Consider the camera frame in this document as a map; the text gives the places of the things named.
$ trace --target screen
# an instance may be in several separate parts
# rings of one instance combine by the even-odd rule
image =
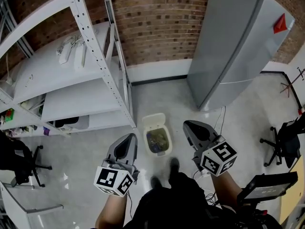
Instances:
[[[271,187],[256,187],[245,199],[276,197],[284,192],[290,183]]]

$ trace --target black monitor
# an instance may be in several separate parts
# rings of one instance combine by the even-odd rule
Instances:
[[[298,180],[297,172],[257,175],[237,196],[238,204],[258,204],[286,193]]]

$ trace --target white marker cube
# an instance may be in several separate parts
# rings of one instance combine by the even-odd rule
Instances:
[[[233,166],[236,158],[237,152],[224,141],[202,153],[201,166],[219,176]]]
[[[102,192],[124,197],[134,182],[127,170],[117,170],[98,166],[95,174],[94,185]]]

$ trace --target person's arm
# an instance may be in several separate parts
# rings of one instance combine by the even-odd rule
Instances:
[[[219,203],[230,206],[237,211],[240,208],[237,205],[237,195],[242,189],[232,179],[229,172],[226,171],[218,177],[212,175],[212,181]]]
[[[96,220],[97,229],[123,228],[125,220],[127,196],[117,197],[109,195],[107,202]]]

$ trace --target white shelving unit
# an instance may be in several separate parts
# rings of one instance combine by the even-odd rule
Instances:
[[[128,81],[121,42],[115,24],[111,0],[104,0],[109,22],[92,25],[84,0],[50,0],[25,18],[0,44],[0,57],[34,28],[53,14],[70,7],[79,30],[69,35],[82,35],[86,45],[84,68],[74,69],[73,48],[69,60],[61,65],[57,48],[69,36],[59,38],[37,50],[21,62],[13,86],[0,84],[0,113],[14,109],[13,120],[0,126],[0,130],[35,125],[31,132],[14,137],[41,136],[43,127],[49,135],[70,133],[130,125],[135,128],[131,105],[131,85]],[[104,54],[106,38],[109,46]],[[112,56],[114,46],[119,56]],[[21,103],[37,96],[45,96],[41,117],[21,106]],[[89,116],[87,129],[61,131],[49,122]]]

